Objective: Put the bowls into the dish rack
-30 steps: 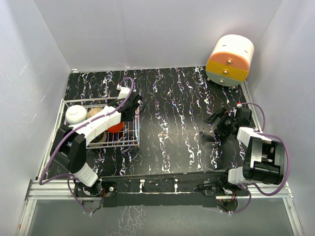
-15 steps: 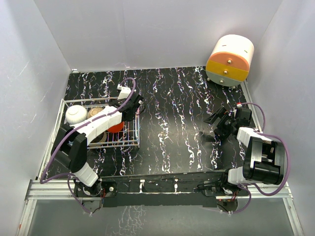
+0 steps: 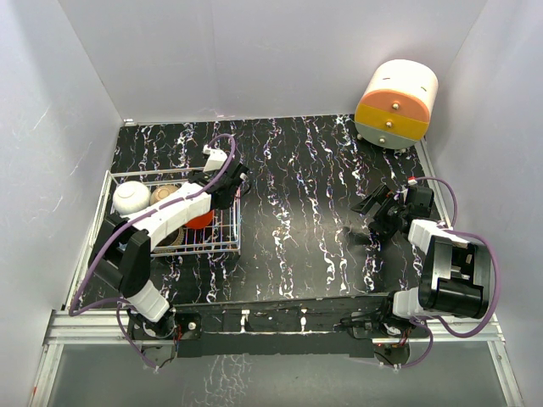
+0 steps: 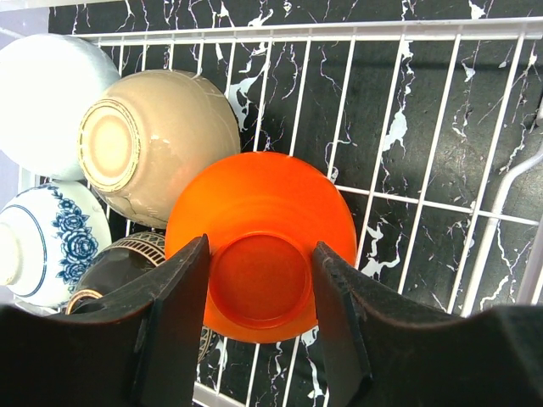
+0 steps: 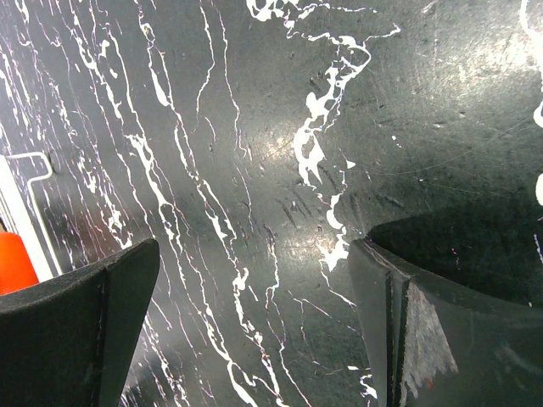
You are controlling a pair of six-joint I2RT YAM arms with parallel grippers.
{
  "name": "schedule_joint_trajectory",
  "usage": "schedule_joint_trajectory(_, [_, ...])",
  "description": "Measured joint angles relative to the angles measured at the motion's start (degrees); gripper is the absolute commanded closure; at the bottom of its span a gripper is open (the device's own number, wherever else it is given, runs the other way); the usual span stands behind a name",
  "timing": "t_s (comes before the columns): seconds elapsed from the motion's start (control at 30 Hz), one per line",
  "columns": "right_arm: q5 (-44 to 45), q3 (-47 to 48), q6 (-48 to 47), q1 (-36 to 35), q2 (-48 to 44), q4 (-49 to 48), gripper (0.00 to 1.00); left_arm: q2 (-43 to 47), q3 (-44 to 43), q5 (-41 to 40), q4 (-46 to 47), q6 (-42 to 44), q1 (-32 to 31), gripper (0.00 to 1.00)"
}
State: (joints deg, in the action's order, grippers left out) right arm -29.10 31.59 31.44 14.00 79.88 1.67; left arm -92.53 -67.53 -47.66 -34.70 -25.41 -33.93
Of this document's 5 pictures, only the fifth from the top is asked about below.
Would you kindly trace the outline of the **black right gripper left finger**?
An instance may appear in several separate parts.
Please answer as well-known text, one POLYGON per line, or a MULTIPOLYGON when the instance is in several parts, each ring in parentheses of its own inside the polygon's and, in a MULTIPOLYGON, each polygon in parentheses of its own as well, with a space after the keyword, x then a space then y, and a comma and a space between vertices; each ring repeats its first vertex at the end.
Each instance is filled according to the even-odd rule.
POLYGON ((1 298, 3 406, 116 406, 160 271, 147 239, 1 298))

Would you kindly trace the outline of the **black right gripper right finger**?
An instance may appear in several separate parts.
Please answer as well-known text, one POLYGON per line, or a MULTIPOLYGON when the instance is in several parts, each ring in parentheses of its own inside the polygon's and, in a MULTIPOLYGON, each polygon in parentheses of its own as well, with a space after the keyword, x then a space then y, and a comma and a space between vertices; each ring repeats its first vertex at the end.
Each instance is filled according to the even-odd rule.
POLYGON ((349 272, 381 406, 539 406, 542 312, 464 287, 369 239, 349 272))

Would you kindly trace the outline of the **orange plastic bowl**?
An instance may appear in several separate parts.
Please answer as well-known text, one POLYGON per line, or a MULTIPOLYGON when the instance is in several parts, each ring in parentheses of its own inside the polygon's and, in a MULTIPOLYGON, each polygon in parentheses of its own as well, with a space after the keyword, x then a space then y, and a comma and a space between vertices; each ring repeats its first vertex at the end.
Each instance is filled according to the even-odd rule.
POLYGON ((1 295, 17 292, 39 282, 19 235, 2 231, 0 250, 1 295))

